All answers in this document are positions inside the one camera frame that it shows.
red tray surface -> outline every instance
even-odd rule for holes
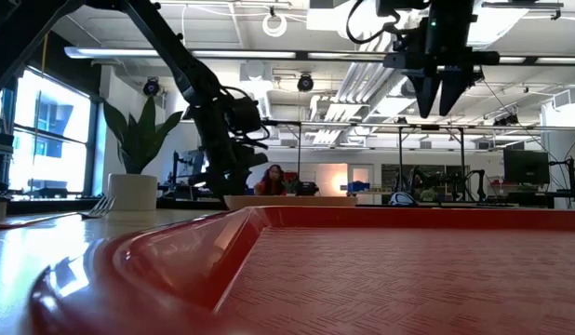
[[[245,208],[46,269],[35,330],[575,334],[575,211]]]

white planter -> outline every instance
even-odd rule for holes
[[[110,174],[108,195],[116,197],[112,210],[155,210],[157,178],[132,174]]]

green leaves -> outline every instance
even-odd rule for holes
[[[123,142],[127,134],[127,120],[122,113],[106,101],[103,103],[103,117],[114,136],[118,141]]]
[[[178,125],[182,112],[172,114],[163,124],[155,125],[155,102],[145,102],[139,122],[132,114],[125,117],[109,103],[105,103],[104,116],[108,128],[118,139],[118,157],[127,173],[141,174],[157,156],[167,134]]]

wooden table surface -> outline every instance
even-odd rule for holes
[[[106,218],[86,221],[74,215],[31,227],[0,230],[0,334],[30,333],[26,307],[34,280],[48,265],[74,255],[86,242],[212,213],[210,210],[159,209],[112,212]],[[7,221],[45,216],[49,214],[8,217]]]

door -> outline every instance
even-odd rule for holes
[[[374,166],[371,164],[348,164],[347,166],[347,182],[362,181],[368,182],[370,185],[374,184]],[[358,194],[358,204],[372,205],[374,204],[373,194]]]

